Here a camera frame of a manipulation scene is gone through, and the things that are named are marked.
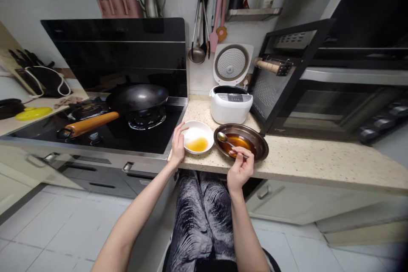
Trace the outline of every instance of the wok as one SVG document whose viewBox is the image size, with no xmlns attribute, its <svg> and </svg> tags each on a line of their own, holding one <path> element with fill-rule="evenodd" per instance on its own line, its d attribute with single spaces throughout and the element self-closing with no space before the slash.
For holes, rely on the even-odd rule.
<svg viewBox="0 0 408 272">
<path fill-rule="evenodd" d="M 69 124 L 57 132 L 57 137 L 60 139 L 77 137 L 120 116 L 132 113 L 140 116 L 146 110 L 163 105 L 168 97 L 168 90 L 158 85 L 141 84 L 118 88 L 106 98 L 106 104 L 111 112 Z"/>
</svg>

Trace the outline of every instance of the wall shelf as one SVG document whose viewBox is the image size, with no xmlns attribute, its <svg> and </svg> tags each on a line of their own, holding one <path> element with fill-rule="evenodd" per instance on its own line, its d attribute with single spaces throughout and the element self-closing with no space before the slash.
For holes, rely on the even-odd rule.
<svg viewBox="0 0 408 272">
<path fill-rule="evenodd" d="M 228 10 L 226 21 L 265 21 L 279 16 L 282 8 L 250 8 Z"/>
</svg>

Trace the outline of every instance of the patterned pants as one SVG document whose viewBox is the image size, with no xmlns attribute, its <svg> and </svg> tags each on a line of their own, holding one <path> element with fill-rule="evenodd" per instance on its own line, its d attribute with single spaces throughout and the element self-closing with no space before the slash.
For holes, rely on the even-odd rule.
<svg viewBox="0 0 408 272">
<path fill-rule="evenodd" d="M 236 271 L 231 198 L 227 190 L 214 173 L 202 171 L 181 170 L 179 183 L 166 272 L 192 272 L 202 259 L 208 258 L 213 263 L 234 267 L 222 271 Z"/>
</svg>

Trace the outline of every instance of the hand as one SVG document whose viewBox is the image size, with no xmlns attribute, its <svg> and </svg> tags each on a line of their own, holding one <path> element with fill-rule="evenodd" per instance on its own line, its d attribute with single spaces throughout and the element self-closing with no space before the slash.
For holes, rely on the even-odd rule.
<svg viewBox="0 0 408 272">
<path fill-rule="evenodd" d="M 170 161 L 175 162 L 177 165 L 181 163 L 184 158 L 184 135 L 181 133 L 184 130 L 188 130 L 188 127 L 183 127 L 185 122 L 180 123 L 173 133 L 173 140 L 171 141 L 171 158 Z"/>
<path fill-rule="evenodd" d="M 227 186 L 231 195 L 232 193 L 241 193 L 242 186 L 254 174 L 254 154 L 243 147 L 234 147 L 229 153 L 237 154 L 235 163 L 227 174 Z"/>
</svg>

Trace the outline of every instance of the rice cooker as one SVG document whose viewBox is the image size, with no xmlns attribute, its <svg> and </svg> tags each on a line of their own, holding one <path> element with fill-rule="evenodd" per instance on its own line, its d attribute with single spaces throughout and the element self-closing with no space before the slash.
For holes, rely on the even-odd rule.
<svg viewBox="0 0 408 272">
<path fill-rule="evenodd" d="M 220 123 L 243 123 L 253 98 L 236 87 L 246 76 L 254 47 L 245 44 L 219 44 L 215 51 L 213 75 L 219 86 L 210 91 L 211 115 Z"/>
</svg>

